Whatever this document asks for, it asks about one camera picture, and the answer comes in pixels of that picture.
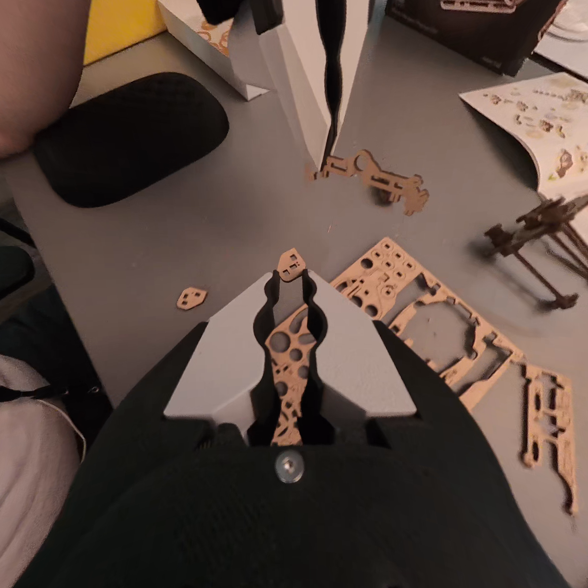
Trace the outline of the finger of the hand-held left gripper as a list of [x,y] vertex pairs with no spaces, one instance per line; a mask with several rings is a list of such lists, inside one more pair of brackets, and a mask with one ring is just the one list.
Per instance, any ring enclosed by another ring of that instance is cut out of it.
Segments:
[[318,1],[325,50],[324,88],[329,121],[323,158],[334,152],[371,21],[370,1]]
[[307,165],[322,169],[334,140],[334,1],[258,1],[257,34]]

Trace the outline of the small pale wooden model part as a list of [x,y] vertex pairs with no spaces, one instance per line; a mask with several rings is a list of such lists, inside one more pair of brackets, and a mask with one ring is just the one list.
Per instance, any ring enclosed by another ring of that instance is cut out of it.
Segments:
[[284,283],[298,279],[305,269],[306,262],[294,247],[281,254],[276,268]]
[[194,286],[187,287],[181,292],[176,301],[176,307],[183,311],[189,311],[202,305],[207,296],[208,291],[205,289],[196,288]]

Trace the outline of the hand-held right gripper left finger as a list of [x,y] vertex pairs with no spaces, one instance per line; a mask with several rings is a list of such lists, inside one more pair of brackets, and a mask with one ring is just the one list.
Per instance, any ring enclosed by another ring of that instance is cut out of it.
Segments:
[[167,419],[234,424],[248,445],[270,445],[281,414],[266,340],[281,279],[262,275],[206,323],[166,408]]

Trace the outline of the long notched wooden model part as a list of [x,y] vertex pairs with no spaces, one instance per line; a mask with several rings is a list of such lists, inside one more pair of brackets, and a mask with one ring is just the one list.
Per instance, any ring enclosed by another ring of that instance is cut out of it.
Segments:
[[358,150],[356,154],[346,158],[330,155],[319,171],[315,171],[310,165],[305,166],[305,178],[308,181],[332,175],[359,178],[385,205],[402,201],[403,213],[407,217],[421,213],[429,201],[429,192],[423,188],[421,175],[403,176],[386,171],[366,149]]

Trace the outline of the yellow box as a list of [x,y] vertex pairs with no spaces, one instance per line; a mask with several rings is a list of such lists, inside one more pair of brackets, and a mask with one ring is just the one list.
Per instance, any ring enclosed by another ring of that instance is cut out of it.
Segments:
[[84,65],[132,47],[165,30],[157,1],[92,1]]

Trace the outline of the large laser-cut wooden sheet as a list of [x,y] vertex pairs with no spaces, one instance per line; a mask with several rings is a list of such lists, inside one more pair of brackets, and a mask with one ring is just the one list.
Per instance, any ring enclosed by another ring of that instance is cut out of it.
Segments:
[[[462,398],[469,410],[525,353],[440,279],[389,237],[372,246],[331,285],[380,320]],[[298,418],[315,342],[303,305],[267,339],[281,413],[271,441],[301,445]]]

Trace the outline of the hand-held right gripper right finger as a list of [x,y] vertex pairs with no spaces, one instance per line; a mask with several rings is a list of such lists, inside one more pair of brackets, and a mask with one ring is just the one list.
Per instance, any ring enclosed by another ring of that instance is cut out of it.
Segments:
[[307,328],[307,383],[300,401],[304,445],[361,436],[375,419],[413,417],[416,405],[376,323],[316,272],[302,273]]

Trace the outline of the black quilted cushion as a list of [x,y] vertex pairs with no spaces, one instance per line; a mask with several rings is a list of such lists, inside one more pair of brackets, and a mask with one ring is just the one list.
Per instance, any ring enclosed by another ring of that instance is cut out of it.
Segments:
[[207,156],[229,129],[202,84],[159,72],[68,109],[38,133],[32,152],[64,202],[102,208]]

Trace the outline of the narrow laser-cut wooden sheet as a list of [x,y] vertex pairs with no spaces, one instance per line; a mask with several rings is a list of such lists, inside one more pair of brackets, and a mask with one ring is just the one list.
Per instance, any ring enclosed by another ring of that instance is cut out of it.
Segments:
[[573,388],[571,380],[528,362],[519,364],[525,381],[525,433],[521,461],[528,469],[543,462],[550,448],[552,467],[565,489],[563,509],[575,517],[579,510]]

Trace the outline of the white box of rubber bands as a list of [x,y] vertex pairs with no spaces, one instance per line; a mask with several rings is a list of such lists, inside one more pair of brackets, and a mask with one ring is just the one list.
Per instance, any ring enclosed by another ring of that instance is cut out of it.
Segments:
[[168,32],[247,101],[270,90],[241,80],[229,57],[232,20],[210,24],[197,1],[158,1]]

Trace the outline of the person's left forearm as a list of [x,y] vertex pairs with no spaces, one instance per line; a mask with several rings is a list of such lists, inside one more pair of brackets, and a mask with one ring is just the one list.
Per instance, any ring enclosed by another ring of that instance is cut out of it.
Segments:
[[91,1],[1,1],[1,158],[26,151],[69,108]]

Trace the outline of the dark model kit box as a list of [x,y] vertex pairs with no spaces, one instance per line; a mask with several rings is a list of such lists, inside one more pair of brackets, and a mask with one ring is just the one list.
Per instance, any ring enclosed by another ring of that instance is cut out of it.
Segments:
[[386,15],[503,75],[515,76],[567,1],[388,1]]

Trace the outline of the instruction booklet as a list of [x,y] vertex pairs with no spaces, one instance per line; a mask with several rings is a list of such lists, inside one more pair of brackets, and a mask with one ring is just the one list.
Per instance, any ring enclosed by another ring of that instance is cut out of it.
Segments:
[[547,199],[587,194],[587,83],[559,72],[463,92],[468,106],[514,137]]

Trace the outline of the person's pale clothing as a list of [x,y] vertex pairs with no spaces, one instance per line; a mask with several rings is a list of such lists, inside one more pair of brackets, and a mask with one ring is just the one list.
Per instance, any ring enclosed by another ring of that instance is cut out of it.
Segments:
[[1,356],[1,587],[13,587],[62,511],[86,441],[63,391]]

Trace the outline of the dark wooden model assembly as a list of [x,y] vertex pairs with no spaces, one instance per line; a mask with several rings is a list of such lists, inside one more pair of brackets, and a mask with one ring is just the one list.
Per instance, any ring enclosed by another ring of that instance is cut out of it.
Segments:
[[516,219],[518,227],[515,231],[505,230],[502,224],[489,228],[484,236],[489,239],[491,247],[488,256],[514,256],[552,295],[553,300],[545,303],[552,310],[568,310],[573,308],[578,294],[565,295],[521,253],[522,248],[547,237],[558,245],[567,258],[572,269],[587,279],[587,240],[572,226],[572,222],[587,209],[587,195],[577,196],[572,200],[563,197],[547,199],[539,206]]

